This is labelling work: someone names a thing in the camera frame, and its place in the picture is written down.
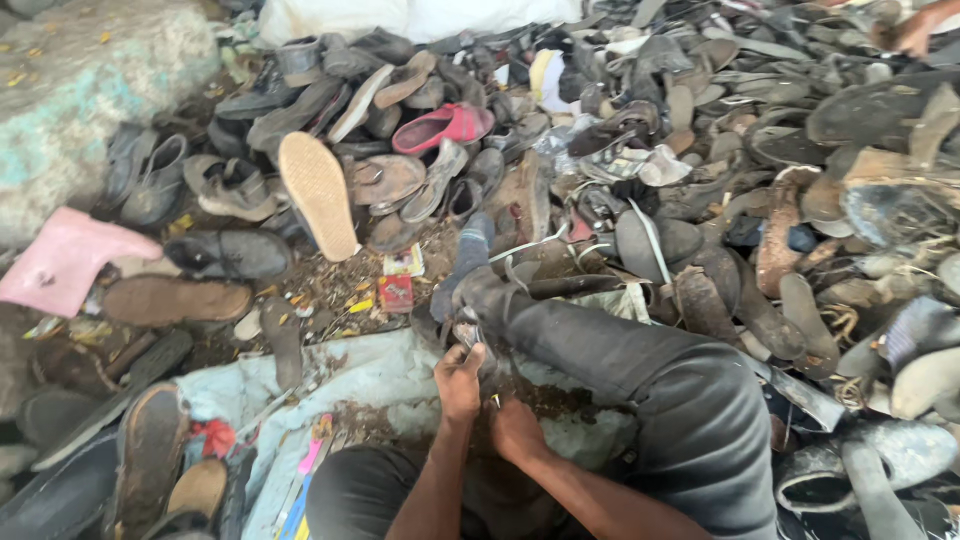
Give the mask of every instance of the pink slipper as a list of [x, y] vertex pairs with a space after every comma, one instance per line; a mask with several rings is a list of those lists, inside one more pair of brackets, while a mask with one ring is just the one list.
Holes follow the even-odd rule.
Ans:
[[100, 270], [122, 256], [157, 260], [163, 248], [142, 234], [60, 208], [0, 280], [0, 302], [73, 318]]

